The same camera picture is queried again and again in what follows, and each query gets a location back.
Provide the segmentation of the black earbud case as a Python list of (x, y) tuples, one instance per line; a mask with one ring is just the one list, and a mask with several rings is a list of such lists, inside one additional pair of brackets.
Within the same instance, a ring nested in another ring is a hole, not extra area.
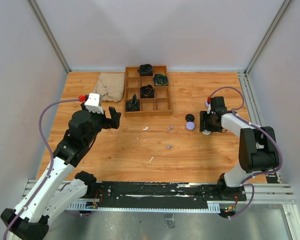
[(187, 122), (193, 122), (195, 120), (195, 116), (191, 113), (188, 113), (186, 116), (185, 116), (185, 120)]

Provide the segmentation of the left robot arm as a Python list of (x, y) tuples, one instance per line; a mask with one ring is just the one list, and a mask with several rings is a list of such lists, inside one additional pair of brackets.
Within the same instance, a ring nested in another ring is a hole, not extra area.
[(26, 197), (14, 208), (6, 208), (1, 220), (7, 229), (4, 237), (15, 235), (22, 240), (42, 240), (53, 221), (75, 200), (97, 193), (97, 179), (93, 174), (80, 172), (57, 191), (63, 180), (78, 166), (90, 151), (103, 129), (118, 129), (121, 113), (109, 107), (110, 118), (105, 111), (93, 112), (83, 107), (68, 122), (68, 130), (52, 153), (52, 160)]

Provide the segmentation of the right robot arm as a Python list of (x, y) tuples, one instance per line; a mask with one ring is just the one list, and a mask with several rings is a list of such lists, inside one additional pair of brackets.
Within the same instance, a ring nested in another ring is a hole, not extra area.
[(200, 112), (202, 134), (231, 132), (239, 137), (238, 164), (221, 174), (212, 190), (220, 199), (228, 200), (249, 179), (277, 171), (282, 165), (282, 154), (272, 127), (255, 125), (235, 110), (228, 110), (222, 96), (208, 97), (206, 106), (207, 110)]

